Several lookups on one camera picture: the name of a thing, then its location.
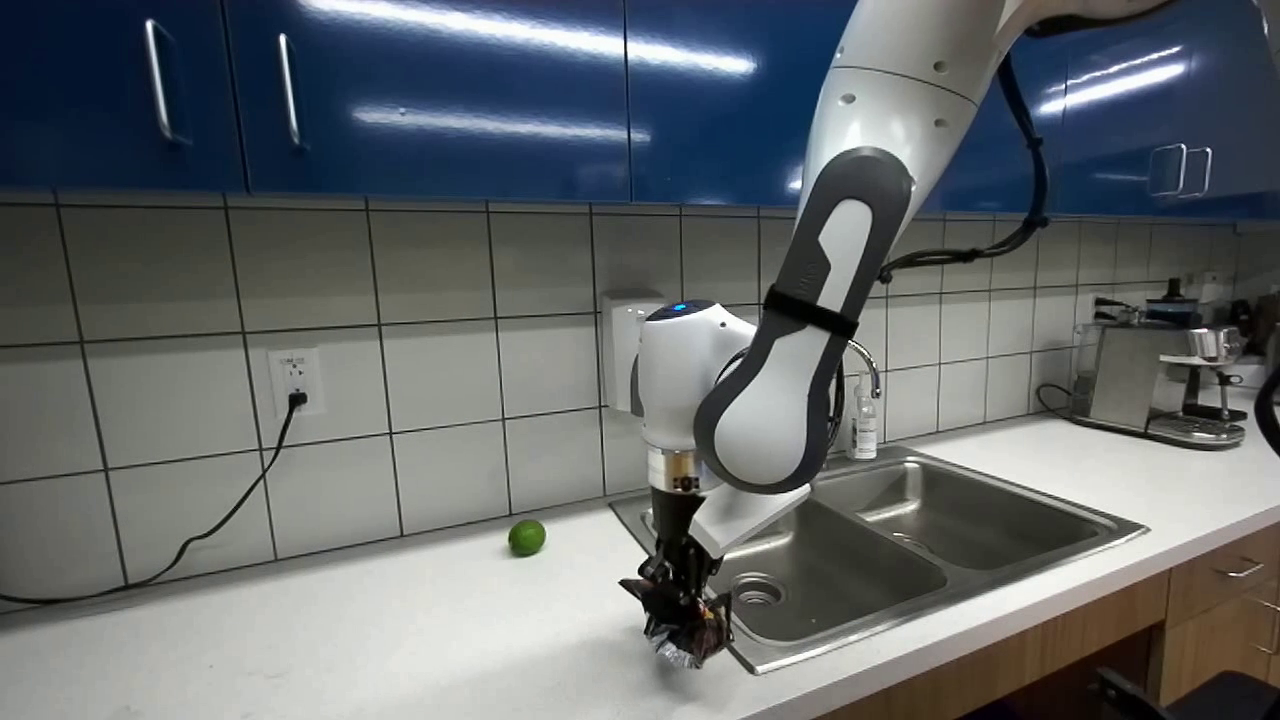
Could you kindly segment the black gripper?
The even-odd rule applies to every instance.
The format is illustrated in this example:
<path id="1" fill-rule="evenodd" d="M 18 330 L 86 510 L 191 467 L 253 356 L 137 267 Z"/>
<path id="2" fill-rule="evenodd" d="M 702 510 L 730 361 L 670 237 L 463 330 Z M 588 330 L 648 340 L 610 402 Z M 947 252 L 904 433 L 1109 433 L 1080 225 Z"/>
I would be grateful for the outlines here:
<path id="1" fill-rule="evenodd" d="M 625 593 L 627 593 L 627 580 L 653 580 L 653 585 L 673 585 L 682 593 L 722 595 L 708 587 L 708 580 L 717 574 L 717 561 L 688 534 L 696 506 L 702 506 L 702 497 L 688 497 L 688 492 L 648 497 L 658 546 L 632 574 L 620 580 Z M 653 650 L 675 648 L 675 623 L 665 614 L 643 612 L 640 630 L 653 643 Z M 693 630 L 688 662 L 702 666 L 730 648 L 733 648 L 733 620 L 730 614 L 702 620 Z"/>

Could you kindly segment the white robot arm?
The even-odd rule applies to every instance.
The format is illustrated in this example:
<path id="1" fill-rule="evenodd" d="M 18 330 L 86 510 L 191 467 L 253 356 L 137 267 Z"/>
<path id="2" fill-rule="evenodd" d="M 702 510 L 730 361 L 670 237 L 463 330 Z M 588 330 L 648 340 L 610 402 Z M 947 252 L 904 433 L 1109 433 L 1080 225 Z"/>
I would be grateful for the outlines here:
<path id="1" fill-rule="evenodd" d="M 632 390 L 658 546 L 625 593 L 658 648 L 702 662 L 733 643 L 733 595 L 711 574 L 814 497 L 870 290 L 979 101 L 1017 80 L 1013 47 L 1172 3 L 855 0 L 815 94 L 793 240 L 762 314 L 673 298 L 640 325 Z"/>

